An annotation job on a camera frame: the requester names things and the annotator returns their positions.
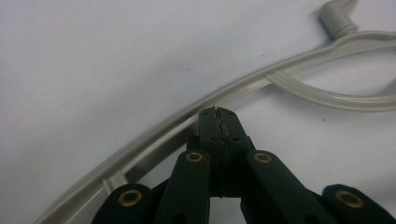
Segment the white surface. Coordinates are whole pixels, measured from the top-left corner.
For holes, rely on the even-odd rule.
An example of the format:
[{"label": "white surface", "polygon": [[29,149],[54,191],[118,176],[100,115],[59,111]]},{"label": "white surface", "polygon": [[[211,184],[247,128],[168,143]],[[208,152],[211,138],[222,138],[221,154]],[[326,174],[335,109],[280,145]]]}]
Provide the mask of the white surface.
[{"label": "white surface", "polygon": [[[324,46],[324,3],[0,2],[0,223],[34,222],[159,122],[251,71]],[[361,30],[396,31],[395,11],[393,0],[361,1],[352,19]],[[299,78],[348,93],[396,91],[395,59],[394,49],[367,53]],[[272,88],[230,109],[307,187],[348,184],[396,216],[395,112],[336,111]]]}]

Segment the white cable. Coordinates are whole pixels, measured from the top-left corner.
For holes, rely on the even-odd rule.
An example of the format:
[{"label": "white cable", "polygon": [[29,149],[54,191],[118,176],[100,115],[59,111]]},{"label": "white cable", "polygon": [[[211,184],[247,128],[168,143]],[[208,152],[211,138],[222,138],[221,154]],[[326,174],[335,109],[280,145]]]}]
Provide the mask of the white cable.
[{"label": "white cable", "polygon": [[360,112],[396,110],[396,94],[357,96],[324,91],[280,72],[268,75],[267,78],[280,89],[319,105]]}]

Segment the white background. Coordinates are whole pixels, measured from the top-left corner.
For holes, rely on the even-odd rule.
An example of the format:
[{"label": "white background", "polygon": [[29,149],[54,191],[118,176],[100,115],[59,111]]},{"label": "white background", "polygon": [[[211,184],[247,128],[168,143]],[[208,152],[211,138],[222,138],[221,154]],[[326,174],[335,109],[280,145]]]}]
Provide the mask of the white background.
[{"label": "white background", "polygon": [[[1,1],[0,223],[34,222],[161,121],[254,70],[329,44],[318,21],[325,2]],[[394,0],[360,1],[352,19],[361,30],[396,31],[395,11]],[[395,49],[368,52],[297,78],[346,93],[396,92],[395,59]],[[338,111],[272,87],[229,108],[255,146],[309,189],[350,185],[396,216],[395,112]],[[212,223],[241,223],[228,204],[236,203],[223,203]]]}]

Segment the black mechanical arm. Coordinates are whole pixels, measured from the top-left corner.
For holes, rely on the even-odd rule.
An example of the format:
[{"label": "black mechanical arm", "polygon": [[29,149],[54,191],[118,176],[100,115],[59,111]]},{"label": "black mechanical arm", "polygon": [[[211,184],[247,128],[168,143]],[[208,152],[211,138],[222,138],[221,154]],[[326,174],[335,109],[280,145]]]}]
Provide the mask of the black mechanical arm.
[{"label": "black mechanical arm", "polygon": [[306,189],[276,155],[256,150],[224,108],[199,114],[199,135],[191,136],[169,179],[154,189],[114,190],[92,223],[205,224],[210,197],[241,198],[248,224],[396,224],[357,189],[333,185],[321,196]]}]

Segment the brass insert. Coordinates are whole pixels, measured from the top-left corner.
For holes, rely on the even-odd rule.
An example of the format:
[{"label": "brass insert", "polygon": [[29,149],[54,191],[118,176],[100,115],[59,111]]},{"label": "brass insert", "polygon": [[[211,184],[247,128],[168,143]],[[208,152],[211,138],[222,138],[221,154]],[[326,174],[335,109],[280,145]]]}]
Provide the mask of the brass insert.
[{"label": "brass insert", "polygon": [[203,160],[204,156],[198,152],[191,152],[191,153],[187,154],[186,159],[188,161],[197,162],[197,161]]},{"label": "brass insert", "polygon": [[256,153],[254,155],[254,159],[256,161],[265,162],[265,163],[270,162],[272,160],[272,158],[269,155],[262,153],[262,152]]},{"label": "brass insert", "polygon": [[137,189],[128,189],[126,191],[124,191],[120,197],[119,197],[119,204],[124,206],[124,207],[130,207],[130,206],[134,206],[137,203],[140,202],[140,200],[142,200],[143,195],[142,193],[137,190]]},{"label": "brass insert", "polygon": [[361,208],[363,207],[364,203],[363,200],[358,197],[356,194],[351,193],[349,191],[340,189],[337,192],[335,192],[335,198],[340,201],[341,203],[346,204],[349,207],[353,208]]}]

